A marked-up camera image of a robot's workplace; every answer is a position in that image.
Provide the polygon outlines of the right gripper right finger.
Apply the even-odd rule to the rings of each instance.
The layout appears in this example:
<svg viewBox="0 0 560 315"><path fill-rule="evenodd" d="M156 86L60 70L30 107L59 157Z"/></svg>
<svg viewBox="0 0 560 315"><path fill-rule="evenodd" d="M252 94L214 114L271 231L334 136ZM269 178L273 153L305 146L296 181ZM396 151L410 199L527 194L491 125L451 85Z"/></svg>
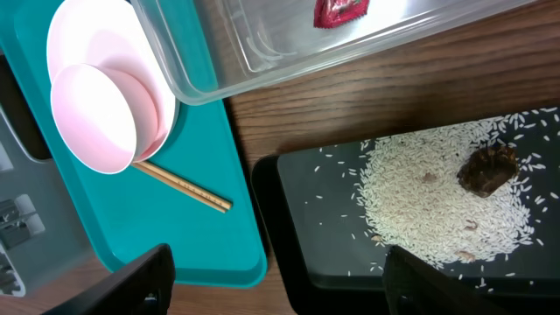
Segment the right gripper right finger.
<svg viewBox="0 0 560 315"><path fill-rule="evenodd" d="M508 313L398 246L391 247L388 252L382 283L392 315Z"/></svg>

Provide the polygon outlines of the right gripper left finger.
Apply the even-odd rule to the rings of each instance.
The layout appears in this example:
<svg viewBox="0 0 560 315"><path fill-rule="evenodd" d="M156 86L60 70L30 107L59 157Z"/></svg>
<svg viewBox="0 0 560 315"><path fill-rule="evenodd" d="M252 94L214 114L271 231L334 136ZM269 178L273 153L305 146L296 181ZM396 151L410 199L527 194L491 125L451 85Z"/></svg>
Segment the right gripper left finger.
<svg viewBox="0 0 560 315"><path fill-rule="evenodd" d="M133 262L81 294L53 307L46 315L166 315L176 270L172 251L158 244Z"/></svg>

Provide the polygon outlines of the white rice pile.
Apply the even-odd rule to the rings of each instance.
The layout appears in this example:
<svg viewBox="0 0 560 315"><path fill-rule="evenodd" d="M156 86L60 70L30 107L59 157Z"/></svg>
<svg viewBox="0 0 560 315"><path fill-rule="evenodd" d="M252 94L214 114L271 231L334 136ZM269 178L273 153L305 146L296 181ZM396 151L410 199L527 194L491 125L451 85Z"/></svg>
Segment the white rice pile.
<svg viewBox="0 0 560 315"><path fill-rule="evenodd" d="M399 246L437 270L510 254L529 238L528 212L513 195L517 151L475 139L486 119L367 139L374 148L359 173L359 194L374 240ZM507 146L519 173L481 198L460 184L461 166L477 150Z"/></svg>

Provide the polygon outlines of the wooden chopsticks pair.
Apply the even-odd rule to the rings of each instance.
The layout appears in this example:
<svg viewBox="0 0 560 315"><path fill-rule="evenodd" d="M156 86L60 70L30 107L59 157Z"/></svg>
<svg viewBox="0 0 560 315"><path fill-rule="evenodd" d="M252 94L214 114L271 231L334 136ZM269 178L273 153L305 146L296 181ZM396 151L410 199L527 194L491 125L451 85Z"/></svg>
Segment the wooden chopsticks pair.
<svg viewBox="0 0 560 315"><path fill-rule="evenodd" d="M132 166L139 171L157 179L169 187L215 209L221 213L226 213L231 209L233 203L222 197L199 187L186 179L183 179L169 171L166 171L150 162L143 161L133 163Z"/></svg>

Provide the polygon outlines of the brown food scrap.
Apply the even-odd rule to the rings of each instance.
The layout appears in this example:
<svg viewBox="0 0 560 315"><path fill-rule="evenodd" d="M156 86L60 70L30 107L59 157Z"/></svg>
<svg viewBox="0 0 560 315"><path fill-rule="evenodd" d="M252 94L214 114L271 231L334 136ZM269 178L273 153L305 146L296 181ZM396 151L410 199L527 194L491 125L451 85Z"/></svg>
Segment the brown food scrap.
<svg viewBox="0 0 560 315"><path fill-rule="evenodd" d="M481 198L491 196L519 173L516 151L507 146L476 150L458 171L458 183Z"/></svg>

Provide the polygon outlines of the small pink bowl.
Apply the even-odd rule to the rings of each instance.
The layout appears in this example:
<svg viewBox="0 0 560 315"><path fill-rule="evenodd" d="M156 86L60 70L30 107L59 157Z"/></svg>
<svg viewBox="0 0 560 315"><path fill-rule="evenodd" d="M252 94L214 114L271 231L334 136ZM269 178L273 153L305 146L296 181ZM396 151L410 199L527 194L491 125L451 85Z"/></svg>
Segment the small pink bowl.
<svg viewBox="0 0 560 315"><path fill-rule="evenodd" d="M66 147L88 168L124 171L158 134L156 106L133 76L88 64L67 66L55 76L52 117Z"/></svg>

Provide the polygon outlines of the red snack wrapper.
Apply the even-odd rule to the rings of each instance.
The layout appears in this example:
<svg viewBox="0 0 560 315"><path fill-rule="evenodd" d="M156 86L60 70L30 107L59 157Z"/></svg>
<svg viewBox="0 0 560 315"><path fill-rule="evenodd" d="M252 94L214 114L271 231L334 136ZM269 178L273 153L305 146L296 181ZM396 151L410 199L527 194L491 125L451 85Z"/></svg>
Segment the red snack wrapper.
<svg viewBox="0 0 560 315"><path fill-rule="evenodd" d="M332 29L361 18L368 12L369 0L317 0L313 26Z"/></svg>

